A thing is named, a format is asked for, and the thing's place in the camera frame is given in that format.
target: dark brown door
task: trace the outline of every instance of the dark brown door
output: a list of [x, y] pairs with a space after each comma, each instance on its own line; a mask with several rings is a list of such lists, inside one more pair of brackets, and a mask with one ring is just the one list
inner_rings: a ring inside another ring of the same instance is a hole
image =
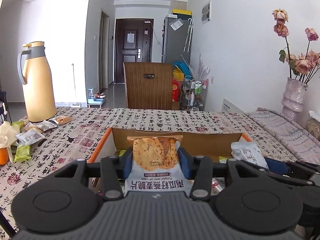
[[151, 24], [153, 19], [116, 20], [116, 83], [124, 83], [124, 62], [151, 62]]

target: flower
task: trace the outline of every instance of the flower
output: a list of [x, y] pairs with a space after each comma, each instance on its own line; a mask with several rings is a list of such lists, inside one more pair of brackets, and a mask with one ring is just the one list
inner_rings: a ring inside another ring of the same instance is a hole
[[306, 59], [303, 54], [301, 54], [301, 56], [299, 56], [299, 59], [296, 60], [295, 65], [295, 71], [298, 71], [301, 74], [308, 74], [308, 72], [312, 69], [311, 61]]
[[288, 14], [283, 9], [274, 10], [272, 14], [276, 21], [281, 21], [282, 23], [285, 23], [285, 21], [288, 21]]
[[285, 26], [282, 22], [277, 21], [277, 24], [273, 26], [273, 30], [278, 36], [286, 37], [289, 35], [289, 31], [287, 26]]
[[[296, 56], [294, 54], [290, 54], [290, 59], [291, 60], [296, 60], [297, 58], [296, 58]], [[288, 54], [285, 55], [285, 61], [289, 62], [289, 55]]]
[[309, 51], [306, 59], [310, 60], [313, 66], [315, 66], [318, 62], [319, 53], [315, 53], [313, 50]]
[[319, 36], [315, 32], [315, 29], [306, 28], [304, 31], [306, 32], [306, 35], [307, 35], [309, 41], [317, 41], [318, 40]]

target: chinese calligraphy tablecloth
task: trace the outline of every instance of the chinese calligraphy tablecloth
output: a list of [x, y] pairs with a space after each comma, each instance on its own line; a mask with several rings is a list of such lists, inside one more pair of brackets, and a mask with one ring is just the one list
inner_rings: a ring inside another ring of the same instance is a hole
[[[10, 205], [18, 192], [76, 158], [89, 159], [109, 127], [146, 131], [199, 133], [247, 133], [261, 151], [277, 160], [297, 160], [280, 142], [246, 114], [215, 112], [58, 108], [59, 115], [73, 120], [44, 133], [46, 139], [32, 145], [32, 159], [0, 168], [0, 210], [16, 228]], [[0, 237], [8, 238], [0, 228]]]

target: brown leather chair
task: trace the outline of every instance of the brown leather chair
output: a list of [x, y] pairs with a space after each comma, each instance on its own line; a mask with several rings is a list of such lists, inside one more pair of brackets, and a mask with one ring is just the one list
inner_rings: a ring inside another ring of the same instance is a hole
[[125, 62], [127, 107], [131, 109], [172, 109], [172, 65]]

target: metal rack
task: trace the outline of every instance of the metal rack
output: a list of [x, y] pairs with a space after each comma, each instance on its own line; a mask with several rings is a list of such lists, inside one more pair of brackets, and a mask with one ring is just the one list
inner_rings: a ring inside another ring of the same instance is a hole
[[181, 110], [203, 111], [206, 103], [207, 88], [208, 80], [197, 80], [193, 79], [192, 76], [185, 76], [180, 98], [182, 102]]

